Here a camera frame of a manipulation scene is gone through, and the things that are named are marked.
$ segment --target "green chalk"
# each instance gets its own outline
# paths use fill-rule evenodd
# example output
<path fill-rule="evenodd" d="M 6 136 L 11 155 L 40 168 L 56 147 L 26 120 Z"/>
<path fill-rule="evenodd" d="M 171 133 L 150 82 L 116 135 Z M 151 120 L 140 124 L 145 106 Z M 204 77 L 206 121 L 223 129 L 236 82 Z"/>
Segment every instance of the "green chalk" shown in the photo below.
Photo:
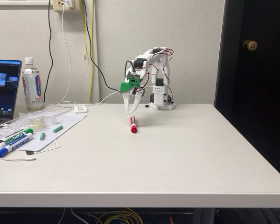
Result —
<path fill-rule="evenodd" d="M 40 141 L 43 141 L 45 139 L 45 132 L 41 133 L 41 136 L 39 137 Z"/>
<path fill-rule="evenodd" d="M 63 126 L 60 125 L 58 126 L 57 128 L 53 129 L 53 132 L 56 133 L 56 132 L 59 132 L 61 129 L 63 129 Z"/>

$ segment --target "power outlet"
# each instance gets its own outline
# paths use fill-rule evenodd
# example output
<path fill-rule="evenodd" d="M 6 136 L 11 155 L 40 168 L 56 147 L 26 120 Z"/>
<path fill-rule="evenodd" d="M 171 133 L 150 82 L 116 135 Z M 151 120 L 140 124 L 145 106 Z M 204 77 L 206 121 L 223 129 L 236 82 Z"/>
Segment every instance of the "power outlet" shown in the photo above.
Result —
<path fill-rule="evenodd" d="M 74 4 L 73 4 L 74 7 L 72 7 L 72 8 L 64 7 L 64 12 L 79 13 L 81 11 L 80 0 L 72 0 L 72 1 L 74 2 Z M 53 0 L 54 12 L 62 13 L 64 2 L 65 2 L 65 0 Z"/>

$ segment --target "door frame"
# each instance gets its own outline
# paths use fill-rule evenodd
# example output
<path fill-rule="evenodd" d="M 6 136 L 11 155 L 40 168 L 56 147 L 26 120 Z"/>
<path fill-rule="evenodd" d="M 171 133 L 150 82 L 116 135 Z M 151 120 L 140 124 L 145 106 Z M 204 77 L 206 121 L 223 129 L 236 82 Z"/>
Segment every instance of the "door frame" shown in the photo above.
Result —
<path fill-rule="evenodd" d="M 225 0 L 214 106 L 231 120 L 245 0 Z"/>

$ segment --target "small white box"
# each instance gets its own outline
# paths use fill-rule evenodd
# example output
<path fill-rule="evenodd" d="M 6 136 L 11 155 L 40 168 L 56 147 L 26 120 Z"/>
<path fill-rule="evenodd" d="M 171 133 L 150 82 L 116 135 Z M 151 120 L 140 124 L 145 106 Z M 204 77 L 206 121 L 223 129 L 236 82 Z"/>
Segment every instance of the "small white box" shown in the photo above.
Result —
<path fill-rule="evenodd" d="M 75 113 L 87 113 L 87 107 L 85 105 L 74 105 Z"/>

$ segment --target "robotic arm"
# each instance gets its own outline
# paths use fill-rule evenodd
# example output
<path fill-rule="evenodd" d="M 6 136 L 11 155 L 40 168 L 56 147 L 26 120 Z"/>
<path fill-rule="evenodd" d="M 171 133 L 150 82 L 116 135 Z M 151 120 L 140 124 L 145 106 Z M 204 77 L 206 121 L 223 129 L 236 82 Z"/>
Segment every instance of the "robotic arm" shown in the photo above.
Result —
<path fill-rule="evenodd" d="M 170 68 L 168 64 L 168 55 L 173 53 L 168 48 L 154 48 L 146 51 L 143 55 L 139 55 L 135 60 L 131 61 L 132 67 L 126 70 L 126 78 L 120 83 L 119 91 L 125 103 L 126 114 L 132 114 L 138 107 L 141 98 L 144 96 L 145 87 L 151 76 L 153 85 L 153 96 L 149 107 L 159 110 L 173 110 L 176 104 L 169 100 L 168 85 L 170 83 Z M 129 111 L 129 96 L 134 95 L 135 101 L 133 107 Z"/>

